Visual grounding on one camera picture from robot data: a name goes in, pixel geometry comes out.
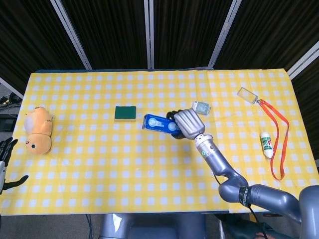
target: small bottle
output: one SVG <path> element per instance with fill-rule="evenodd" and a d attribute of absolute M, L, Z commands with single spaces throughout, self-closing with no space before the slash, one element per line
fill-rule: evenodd
<path fill-rule="evenodd" d="M 270 135 L 266 132 L 260 134 L 261 146 L 263 148 L 264 155 L 267 158 L 272 158 L 274 154 L 273 146 L 271 145 Z"/>

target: orange plush toy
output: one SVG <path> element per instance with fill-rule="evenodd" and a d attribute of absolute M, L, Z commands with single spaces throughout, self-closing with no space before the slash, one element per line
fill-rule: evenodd
<path fill-rule="evenodd" d="M 44 154 L 50 150 L 52 119 L 53 115 L 43 107 L 36 107 L 34 112 L 26 114 L 24 128 L 29 136 L 25 146 L 30 153 Z"/>

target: blue container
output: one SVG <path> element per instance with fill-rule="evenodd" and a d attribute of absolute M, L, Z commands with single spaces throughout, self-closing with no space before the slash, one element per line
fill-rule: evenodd
<path fill-rule="evenodd" d="M 149 130 L 160 131 L 170 134 L 180 134 L 181 131 L 174 120 L 166 119 L 160 116 L 147 114 L 144 116 L 143 126 Z"/>

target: gray robot arm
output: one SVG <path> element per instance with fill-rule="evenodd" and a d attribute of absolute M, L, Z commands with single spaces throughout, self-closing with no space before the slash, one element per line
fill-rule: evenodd
<path fill-rule="evenodd" d="M 249 186 L 247 180 L 227 162 L 218 147 L 214 144 L 213 137 L 211 135 L 204 135 L 205 125 L 193 109 L 176 113 L 174 119 L 185 137 L 195 140 L 197 150 L 213 173 L 217 176 L 228 178 L 218 188 L 218 192 L 223 200 L 229 203 L 239 202 L 246 207 L 253 204 L 291 218 L 298 223 L 302 223 L 302 216 L 304 217 L 304 215 L 308 218 L 308 222 L 312 216 L 319 217 L 318 214 L 313 215 L 312 213 L 313 211 L 319 212 L 319 204 L 315 200 L 312 200 L 313 207 L 309 206 L 309 204 L 300 207 L 299 201 L 290 193 L 260 184 Z M 311 230 L 313 232 L 310 232 L 310 234 L 314 237 L 301 238 L 317 238 L 319 235 L 319 224 L 313 225 Z"/>

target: plush toy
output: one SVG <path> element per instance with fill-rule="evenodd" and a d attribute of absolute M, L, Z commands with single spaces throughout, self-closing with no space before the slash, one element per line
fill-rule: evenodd
<path fill-rule="evenodd" d="M 26 114 L 24 128 L 29 136 L 25 146 L 30 153 L 44 154 L 50 150 L 52 119 L 53 115 L 43 107 L 36 107 L 34 112 Z"/>

